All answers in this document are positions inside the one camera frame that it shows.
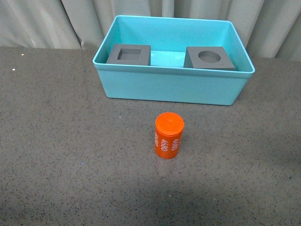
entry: orange cylinder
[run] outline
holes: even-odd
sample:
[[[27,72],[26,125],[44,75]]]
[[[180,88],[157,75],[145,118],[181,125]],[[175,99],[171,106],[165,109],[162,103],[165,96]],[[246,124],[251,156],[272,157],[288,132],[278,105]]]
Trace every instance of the orange cylinder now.
[[[184,120],[172,112],[165,112],[156,119],[155,152],[163,159],[174,158],[179,151]]]

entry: foam block with square hole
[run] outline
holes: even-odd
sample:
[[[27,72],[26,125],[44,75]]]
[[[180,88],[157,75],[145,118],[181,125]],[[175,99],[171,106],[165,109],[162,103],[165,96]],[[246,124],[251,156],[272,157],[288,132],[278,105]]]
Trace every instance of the foam block with square hole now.
[[[186,68],[234,71],[225,49],[220,47],[187,47],[184,61]]]
[[[151,64],[151,46],[115,44],[107,64],[116,65],[143,65]]]

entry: curtain fold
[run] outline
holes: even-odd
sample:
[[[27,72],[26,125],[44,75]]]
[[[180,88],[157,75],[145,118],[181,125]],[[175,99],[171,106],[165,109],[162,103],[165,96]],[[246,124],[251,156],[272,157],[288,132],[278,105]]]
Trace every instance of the curtain fold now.
[[[0,46],[97,49],[117,15],[229,20],[250,56],[301,61],[300,0],[0,0]]]

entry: countertop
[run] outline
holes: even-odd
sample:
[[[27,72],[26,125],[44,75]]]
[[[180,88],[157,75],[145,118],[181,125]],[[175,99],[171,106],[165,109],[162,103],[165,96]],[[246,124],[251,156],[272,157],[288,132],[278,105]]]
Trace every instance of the countertop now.
[[[0,48],[1,225],[301,223],[301,62],[252,58],[218,106],[107,98],[95,53]],[[163,112],[185,120],[170,160]]]

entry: turquoise plastic bin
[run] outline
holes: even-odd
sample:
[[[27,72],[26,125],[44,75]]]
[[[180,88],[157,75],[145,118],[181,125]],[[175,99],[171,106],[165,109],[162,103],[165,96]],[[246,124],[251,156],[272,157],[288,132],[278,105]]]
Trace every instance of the turquoise plastic bin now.
[[[114,44],[151,45],[151,66],[106,64]],[[223,46],[236,71],[183,68],[187,46]],[[229,21],[115,17],[93,63],[110,98],[231,105],[255,72]]]

